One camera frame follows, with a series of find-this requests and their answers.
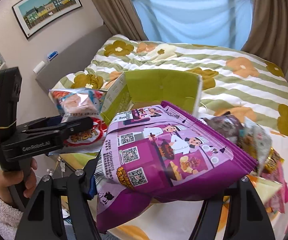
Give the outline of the white fuzzy sleeve forearm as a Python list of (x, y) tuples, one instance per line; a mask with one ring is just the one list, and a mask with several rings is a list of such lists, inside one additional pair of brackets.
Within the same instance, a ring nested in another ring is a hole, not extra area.
[(0, 235), (3, 239), (15, 239), (23, 212), (0, 199)]

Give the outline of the person's left hand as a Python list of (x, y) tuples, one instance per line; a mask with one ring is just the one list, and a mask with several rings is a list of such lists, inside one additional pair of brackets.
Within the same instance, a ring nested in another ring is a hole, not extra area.
[[(25, 191), (24, 197), (31, 198), (32, 194), (36, 189), (37, 179), (35, 175), (37, 170), (37, 162), (34, 158), (31, 160), (31, 173), (25, 180)], [(14, 201), (9, 191), (9, 187), (12, 185), (19, 184), (24, 179), (23, 171), (4, 172), (0, 171), (0, 199), (8, 205), (13, 205)]]

